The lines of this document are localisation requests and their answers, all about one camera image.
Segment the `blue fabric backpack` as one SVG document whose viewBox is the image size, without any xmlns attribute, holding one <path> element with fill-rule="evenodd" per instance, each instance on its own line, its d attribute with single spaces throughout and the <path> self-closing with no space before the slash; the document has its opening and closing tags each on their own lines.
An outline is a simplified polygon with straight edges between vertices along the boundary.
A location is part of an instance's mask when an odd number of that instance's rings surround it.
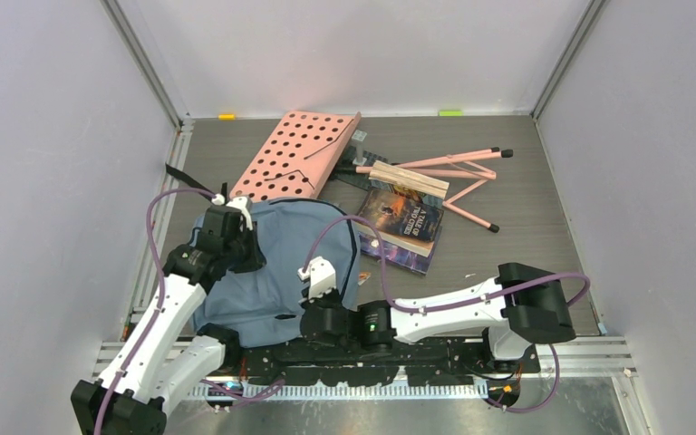
<svg viewBox="0 0 696 435">
<path fill-rule="evenodd" d="M 341 209 L 316 199 L 276 198 L 253 203 L 251 217 L 266 265 L 251 273 L 226 272 L 190 317 L 195 331 L 225 327 L 237 332 L 243 348 L 297 338 L 306 290 L 297 270 L 317 256 L 334 266 L 343 305 L 353 306 L 359 238 Z"/>
</svg>

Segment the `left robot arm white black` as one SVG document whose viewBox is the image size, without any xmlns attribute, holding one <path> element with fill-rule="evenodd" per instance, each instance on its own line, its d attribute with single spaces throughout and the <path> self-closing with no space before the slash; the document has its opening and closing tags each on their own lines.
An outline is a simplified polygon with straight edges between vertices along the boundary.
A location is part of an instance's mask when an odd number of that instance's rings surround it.
<svg viewBox="0 0 696 435">
<path fill-rule="evenodd" d="M 240 367 L 237 332 L 215 324 L 175 359 L 167 357 L 226 272 L 255 272 L 265 265 L 250 209 L 247 197 L 210 206 L 190 243 L 168 254 L 159 290 L 129 339 L 96 381 L 80 381 L 72 390 L 82 433 L 161 434 L 169 415 L 203 378 Z"/>
</svg>

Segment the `pink folding stand legs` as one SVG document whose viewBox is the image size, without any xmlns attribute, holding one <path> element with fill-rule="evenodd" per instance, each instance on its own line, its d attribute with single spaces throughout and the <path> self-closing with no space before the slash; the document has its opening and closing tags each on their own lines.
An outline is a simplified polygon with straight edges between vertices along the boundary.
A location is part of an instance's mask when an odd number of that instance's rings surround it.
<svg viewBox="0 0 696 435">
<path fill-rule="evenodd" d="M 471 152 L 447 154 L 430 159 L 388 164 L 410 169 L 420 174 L 449 182 L 449 190 L 446 197 L 444 199 L 438 199 L 441 206 L 497 234 L 500 230 L 498 225 L 460 208 L 456 205 L 456 202 L 477 188 L 497 179 L 497 172 L 484 166 L 484 161 L 505 160 L 513 156 L 514 151 L 512 149 L 503 150 L 499 147 L 493 147 Z M 364 166 L 353 165 L 349 171 L 351 173 L 366 175 L 369 179 L 369 168 L 372 164 L 365 164 Z"/>
</svg>

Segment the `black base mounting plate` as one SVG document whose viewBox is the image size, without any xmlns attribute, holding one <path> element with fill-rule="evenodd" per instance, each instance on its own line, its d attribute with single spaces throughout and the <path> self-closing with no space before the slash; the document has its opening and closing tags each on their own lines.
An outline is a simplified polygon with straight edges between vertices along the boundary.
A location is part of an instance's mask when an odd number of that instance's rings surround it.
<svg viewBox="0 0 696 435">
<path fill-rule="evenodd" d="M 386 350 L 323 346 L 304 339 L 242 349 L 220 371 L 237 374 L 255 385 L 282 380 L 286 386 L 386 386 L 399 374 L 410 386 L 464 385 L 473 377 L 505 380 L 510 374 L 540 372 L 535 346 L 516 361 L 491 356 L 480 337 L 434 336 L 415 344 L 396 343 Z"/>
</svg>

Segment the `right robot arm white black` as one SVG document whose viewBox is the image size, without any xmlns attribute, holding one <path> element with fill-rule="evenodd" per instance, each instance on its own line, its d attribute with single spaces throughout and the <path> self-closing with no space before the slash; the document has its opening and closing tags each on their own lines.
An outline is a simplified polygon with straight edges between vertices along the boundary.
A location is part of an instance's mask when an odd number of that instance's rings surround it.
<svg viewBox="0 0 696 435">
<path fill-rule="evenodd" d="M 481 360 L 503 372 L 528 347 L 573 340 L 572 304 L 562 287 L 565 274 L 505 263 L 479 284 L 418 299 L 373 301 L 349 309 L 331 294 L 306 302 L 302 337 L 350 353 L 386 356 L 436 334 L 479 328 L 485 333 Z"/>
</svg>

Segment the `small orange triangle wrapper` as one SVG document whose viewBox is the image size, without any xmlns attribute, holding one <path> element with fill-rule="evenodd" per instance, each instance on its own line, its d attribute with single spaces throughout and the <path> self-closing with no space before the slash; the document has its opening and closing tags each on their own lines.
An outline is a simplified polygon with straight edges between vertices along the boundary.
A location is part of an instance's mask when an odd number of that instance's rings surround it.
<svg viewBox="0 0 696 435">
<path fill-rule="evenodd" d="M 363 285 L 366 283 L 370 278 L 372 274 L 370 272 L 361 272 L 358 276 L 358 285 Z"/>
</svg>

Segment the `green tape marker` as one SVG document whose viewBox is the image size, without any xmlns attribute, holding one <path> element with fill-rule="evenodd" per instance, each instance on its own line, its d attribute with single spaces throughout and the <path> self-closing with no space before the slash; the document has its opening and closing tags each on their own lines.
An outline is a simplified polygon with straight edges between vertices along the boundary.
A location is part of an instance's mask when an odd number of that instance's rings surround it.
<svg viewBox="0 0 696 435">
<path fill-rule="evenodd" d="M 438 111 L 438 116 L 440 116 L 440 117 L 461 117 L 461 116 L 463 116 L 463 111 L 461 111 L 461 110 L 441 110 L 441 111 Z"/>
</svg>

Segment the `Tale of Two Cities book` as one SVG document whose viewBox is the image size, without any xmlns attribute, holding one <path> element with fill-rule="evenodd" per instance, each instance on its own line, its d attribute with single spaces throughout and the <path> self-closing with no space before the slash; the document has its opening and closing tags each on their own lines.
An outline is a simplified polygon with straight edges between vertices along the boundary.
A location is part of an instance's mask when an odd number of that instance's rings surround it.
<svg viewBox="0 0 696 435">
<path fill-rule="evenodd" d="M 391 191 L 371 188 L 356 215 L 370 222 L 384 242 L 429 256 L 443 211 Z"/>
</svg>

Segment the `pink perforated stand board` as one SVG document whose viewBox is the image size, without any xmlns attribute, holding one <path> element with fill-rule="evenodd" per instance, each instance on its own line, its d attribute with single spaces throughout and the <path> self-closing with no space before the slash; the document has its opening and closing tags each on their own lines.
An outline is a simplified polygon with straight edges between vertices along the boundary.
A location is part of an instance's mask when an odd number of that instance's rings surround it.
<svg viewBox="0 0 696 435">
<path fill-rule="evenodd" d="M 318 198 L 361 119 L 359 112 L 288 112 L 228 195 L 254 202 Z"/>
</svg>

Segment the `book with pale page edges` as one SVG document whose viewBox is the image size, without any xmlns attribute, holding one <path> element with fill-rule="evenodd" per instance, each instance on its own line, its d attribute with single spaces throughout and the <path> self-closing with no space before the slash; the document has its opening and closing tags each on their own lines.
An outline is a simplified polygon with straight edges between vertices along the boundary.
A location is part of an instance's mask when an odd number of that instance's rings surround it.
<svg viewBox="0 0 696 435">
<path fill-rule="evenodd" d="M 414 192 L 421 198 L 444 199 L 450 186 L 449 182 L 381 161 L 375 161 L 369 168 L 369 179 L 401 188 L 404 192 Z"/>
</svg>

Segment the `purple galaxy cover book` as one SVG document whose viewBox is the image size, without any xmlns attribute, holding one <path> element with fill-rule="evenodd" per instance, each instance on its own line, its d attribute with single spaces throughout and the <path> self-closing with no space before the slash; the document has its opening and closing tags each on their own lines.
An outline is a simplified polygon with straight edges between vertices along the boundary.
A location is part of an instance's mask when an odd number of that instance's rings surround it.
<svg viewBox="0 0 696 435">
<path fill-rule="evenodd" d="M 377 241 L 374 238 L 368 237 L 362 233 L 359 234 L 359 238 L 362 253 L 376 259 L 377 261 L 380 261 L 380 247 L 377 245 Z M 429 272 L 436 245 L 439 243 L 439 240 L 440 231 L 436 234 L 431 251 L 427 256 L 416 254 L 403 247 L 396 246 L 393 243 L 386 241 L 384 250 L 386 262 L 409 270 L 414 274 L 425 276 Z"/>
</svg>

